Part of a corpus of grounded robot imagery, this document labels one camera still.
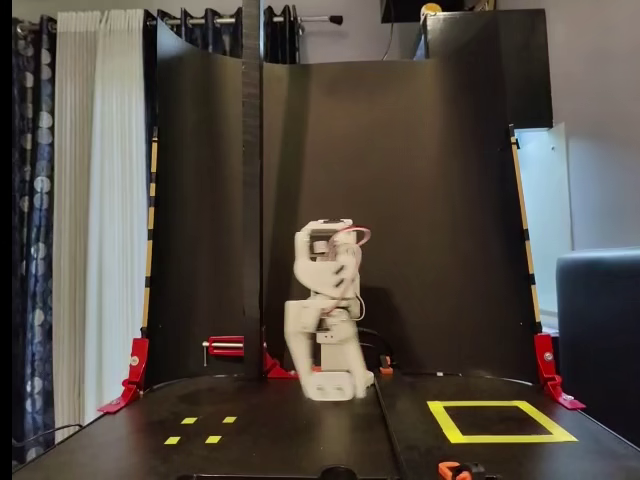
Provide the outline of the white moving gripper finger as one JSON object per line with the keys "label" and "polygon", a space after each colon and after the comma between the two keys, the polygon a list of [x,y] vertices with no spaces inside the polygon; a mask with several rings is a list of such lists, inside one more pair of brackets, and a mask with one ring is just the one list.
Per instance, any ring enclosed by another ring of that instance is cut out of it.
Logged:
{"label": "white moving gripper finger", "polygon": [[373,382],[373,374],[367,369],[359,344],[349,345],[349,370],[353,377],[355,396],[364,398],[367,389]]}

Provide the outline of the white fixed gripper finger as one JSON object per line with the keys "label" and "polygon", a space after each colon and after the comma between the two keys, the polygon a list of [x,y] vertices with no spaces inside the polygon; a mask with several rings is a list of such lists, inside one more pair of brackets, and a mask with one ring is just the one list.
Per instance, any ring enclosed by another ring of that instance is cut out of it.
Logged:
{"label": "white fixed gripper finger", "polygon": [[313,372],[313,343],[318,319],[285,321],[285,340],[303,393],[316,395]]}

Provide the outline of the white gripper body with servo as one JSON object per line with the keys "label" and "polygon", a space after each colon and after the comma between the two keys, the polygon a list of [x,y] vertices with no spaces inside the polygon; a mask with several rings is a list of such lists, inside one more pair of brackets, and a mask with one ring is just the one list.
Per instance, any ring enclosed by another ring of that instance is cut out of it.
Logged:
{"label": "white gripper body with servo", "polygon": [[285,303],[284,331],[286,333],[313,333],[325,331],[342,321],[361,320],[359,300],[336,301],[316,298],[290,300]]}

